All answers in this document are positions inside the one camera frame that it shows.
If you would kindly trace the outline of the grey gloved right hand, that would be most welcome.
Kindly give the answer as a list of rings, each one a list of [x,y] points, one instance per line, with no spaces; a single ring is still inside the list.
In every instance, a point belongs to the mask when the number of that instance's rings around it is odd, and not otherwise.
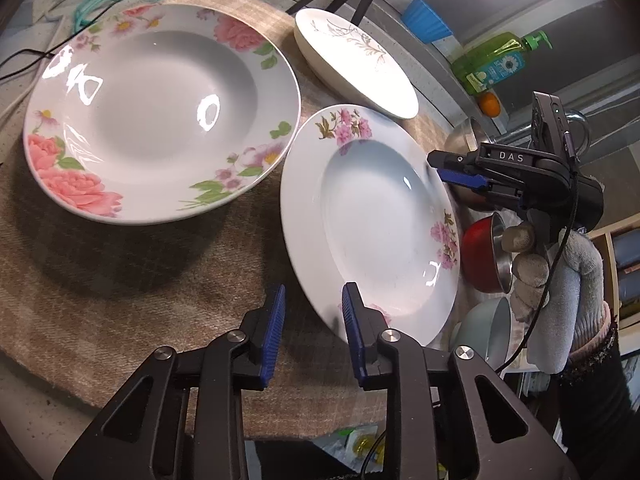
[[[514,255],[510,304],[515,318],[532,330],[527,361],[559,374],[596,350],[611,328],[603,260],[589,237],[575,231],[544,255],[534,252],[535,245],[527,222],[503,233],[501,246]]]

